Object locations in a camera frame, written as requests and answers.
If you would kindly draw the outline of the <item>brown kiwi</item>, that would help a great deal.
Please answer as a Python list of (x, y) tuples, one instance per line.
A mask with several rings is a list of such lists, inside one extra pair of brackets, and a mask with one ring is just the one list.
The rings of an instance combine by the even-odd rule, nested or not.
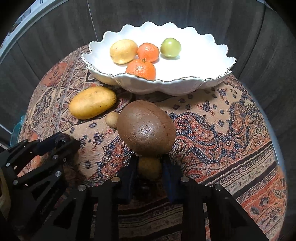
[(128, 147), (147, 156), (168, 153), (176, 138), (176, 128), (169, 115), (143, 100), (131, 102), (122, 110), (117, 131)]

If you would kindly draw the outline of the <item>teal glass object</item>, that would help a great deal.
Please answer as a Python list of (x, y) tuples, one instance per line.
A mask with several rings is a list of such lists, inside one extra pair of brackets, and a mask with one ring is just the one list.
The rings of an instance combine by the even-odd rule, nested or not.
[(18, 143), (18, 138), (22, 129), (22, 126), (25, 122), (25, 116), (21, 116), (20, 121), (15, 125), (12, 134), (11, 134), (11, 139), (10, 139), (10, 147), (14, 146), (15, 144)]

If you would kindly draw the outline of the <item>yellow mango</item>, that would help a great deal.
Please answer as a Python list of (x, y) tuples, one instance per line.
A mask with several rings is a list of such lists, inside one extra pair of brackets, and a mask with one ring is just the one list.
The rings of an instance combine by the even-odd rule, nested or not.
[(88, 120), (115, 105), (116, 93), (106, 87), (95, 86), (79, 92), (69, 103), (70, 113), (80, 120)]

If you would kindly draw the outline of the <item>patterned paisley tablecloth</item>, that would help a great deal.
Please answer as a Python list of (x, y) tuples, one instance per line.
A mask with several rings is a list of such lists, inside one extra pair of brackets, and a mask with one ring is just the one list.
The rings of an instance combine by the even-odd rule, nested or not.
[[(68, 180), (84, 180), (91, 187), (115, 176), (132, 152), (106, 125), (104, 115), (78, 120), (69, 111), (78, 92), (100, 85), (81, 59), (86, 51), (87, 47), (73, 51), (44, 75), (18, 139), (44, 140), (57, 132), (73, 136), (81, 145)], [(134, 100), (150, 101), (164, 110), (176, 126), (172, 162), (202, 185), (221, 184), (269, 240), (278, 240), (287, 209), (287, 183), (263, 115), (234, 76), (217, 87), (177, 97), (160, 92), (134, 95), (117, 86), (113, 91), (117, 112)]]

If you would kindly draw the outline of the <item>yellow lemon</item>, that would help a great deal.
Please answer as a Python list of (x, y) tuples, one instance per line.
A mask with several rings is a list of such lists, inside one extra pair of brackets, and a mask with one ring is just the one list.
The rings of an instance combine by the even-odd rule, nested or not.
[(132, 61), (137, 55), (138, 46), (133, 40), (119, 40), (115, 42), (110, 50), (109, 54), (112, 61), (116, 64), (125, 64)]

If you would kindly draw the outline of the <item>large orange tangerine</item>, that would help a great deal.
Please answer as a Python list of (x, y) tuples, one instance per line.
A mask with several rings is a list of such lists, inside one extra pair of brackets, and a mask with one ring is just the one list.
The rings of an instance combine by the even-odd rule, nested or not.
[(157, 74), (156, 68), (152, 63), (141, 59), (131, 61), (127, 65), (125, 72), (151, 81), (156, 79)]

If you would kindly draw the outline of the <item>small orange tangerine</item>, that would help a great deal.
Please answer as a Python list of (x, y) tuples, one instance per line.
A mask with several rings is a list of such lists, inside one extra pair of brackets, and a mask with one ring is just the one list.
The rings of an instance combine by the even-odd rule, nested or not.
[(143, 43), (138, 47), (137, 55), (145, 61), (155, 62), (159, 58), (159, 48), (151, 43)]

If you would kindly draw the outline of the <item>green apple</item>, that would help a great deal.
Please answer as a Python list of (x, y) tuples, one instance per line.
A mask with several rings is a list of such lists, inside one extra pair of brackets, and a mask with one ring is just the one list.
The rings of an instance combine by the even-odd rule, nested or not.
[(181, 44), (174, 38), (166, 38), (160, 47), (160, 52), (167, 58), (175, 58), (180, 54)]

